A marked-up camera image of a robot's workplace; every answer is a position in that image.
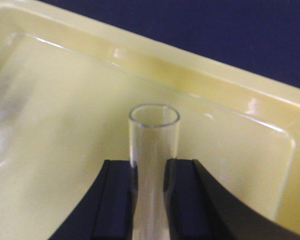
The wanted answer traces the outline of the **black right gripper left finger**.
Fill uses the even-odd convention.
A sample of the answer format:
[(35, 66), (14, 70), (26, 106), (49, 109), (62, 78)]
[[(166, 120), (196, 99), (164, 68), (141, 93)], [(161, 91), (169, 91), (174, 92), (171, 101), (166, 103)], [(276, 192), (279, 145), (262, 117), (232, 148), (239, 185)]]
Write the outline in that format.
[(93, 184), (51, 240), (130, 240), (133, 204), (130, 164), (105, 160)]

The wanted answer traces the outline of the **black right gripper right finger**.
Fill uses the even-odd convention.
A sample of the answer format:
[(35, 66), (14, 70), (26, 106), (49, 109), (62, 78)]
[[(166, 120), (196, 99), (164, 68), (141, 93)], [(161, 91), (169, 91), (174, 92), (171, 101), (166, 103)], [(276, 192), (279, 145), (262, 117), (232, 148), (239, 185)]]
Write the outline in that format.
[(163, 190), (172, 240), (300, 240), (235, 197), (196, 159), (167, 160)]

